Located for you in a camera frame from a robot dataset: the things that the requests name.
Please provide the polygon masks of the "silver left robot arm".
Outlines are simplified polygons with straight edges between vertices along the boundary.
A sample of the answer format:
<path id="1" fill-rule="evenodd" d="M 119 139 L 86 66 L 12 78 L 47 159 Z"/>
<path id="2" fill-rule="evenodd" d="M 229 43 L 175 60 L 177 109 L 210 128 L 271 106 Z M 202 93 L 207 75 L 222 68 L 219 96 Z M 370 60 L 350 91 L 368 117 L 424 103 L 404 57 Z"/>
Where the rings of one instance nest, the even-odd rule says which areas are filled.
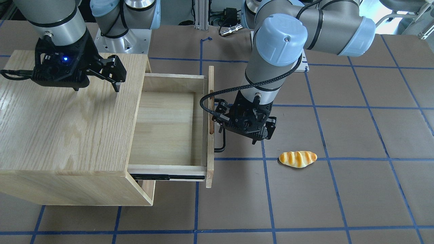
<path id="1" fill-rule="evenodd" d="M 358 0 L 245 0 L 241 24 L 254 30 L 252 53 L 232 105 L 218 99 L 207 109 L 221 129 L 252 139 L 270 139 L 276 117 L 270 113 L 285 79 L 301 65 L 304 50 L 359 57 L 371 46 L 376 24 L 360 16 Z"/>

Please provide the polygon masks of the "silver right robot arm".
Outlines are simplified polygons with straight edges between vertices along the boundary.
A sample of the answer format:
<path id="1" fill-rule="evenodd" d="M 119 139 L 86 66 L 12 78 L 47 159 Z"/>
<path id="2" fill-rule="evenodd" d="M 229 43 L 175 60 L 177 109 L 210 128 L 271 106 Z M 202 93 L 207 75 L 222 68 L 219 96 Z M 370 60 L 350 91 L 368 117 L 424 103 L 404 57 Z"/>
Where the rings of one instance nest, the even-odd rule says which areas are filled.
<path id="1" fill-rule="evenodd" d="M 158 29 L 159 0 L 91 0 L 104 46 L 113 55 L 103 58 L 79 11 L 76 0 L 15 0 L 17 8 L 39 34 L 32 70 L 3 70 L 11 80 L 31 79 L 45 87 L 78 91 L 89 86 L 88 76 L 108 81 L 115 92 L 127 71 L 118 54 L 138 51 L 133 29 Z"/>

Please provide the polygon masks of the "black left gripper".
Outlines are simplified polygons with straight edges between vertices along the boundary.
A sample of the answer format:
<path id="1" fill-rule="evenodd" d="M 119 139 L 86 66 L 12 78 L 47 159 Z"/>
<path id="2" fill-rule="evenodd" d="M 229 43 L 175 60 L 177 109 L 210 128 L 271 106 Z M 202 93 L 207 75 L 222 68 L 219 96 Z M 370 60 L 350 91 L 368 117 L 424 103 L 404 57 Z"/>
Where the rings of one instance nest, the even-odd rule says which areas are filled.
<path id="1" fill-rule="evenodd" d="M 246 99 L 238 91 L 235 102 L 230 106 L 224 99 L 214 99 L 217 103 L 212 120 L 220 125 L 219 133 L 225 129 L 252 139 L 252 145 L 264 139 L 270 140 L 277 117 L 270 117 L 273 103 L 258 104 Z"/>

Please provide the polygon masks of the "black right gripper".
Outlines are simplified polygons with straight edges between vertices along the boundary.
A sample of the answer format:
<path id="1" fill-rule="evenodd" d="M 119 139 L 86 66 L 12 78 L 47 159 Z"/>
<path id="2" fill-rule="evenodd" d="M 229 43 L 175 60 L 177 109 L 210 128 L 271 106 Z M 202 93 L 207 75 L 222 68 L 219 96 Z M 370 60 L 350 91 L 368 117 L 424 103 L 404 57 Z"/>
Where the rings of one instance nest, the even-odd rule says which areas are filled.
<path id="1" fill-rule="evenodd" d="M 47 87 L 70 87 L 77 92 L 90 84 L 88 75 L 107 80 L 118 93 L 127 71 L 118 55 L 102 58 L 91 35 L 83 35 L 66 46 L 56 46 L 48 35 L 39 38 L 33 82 Z"/>

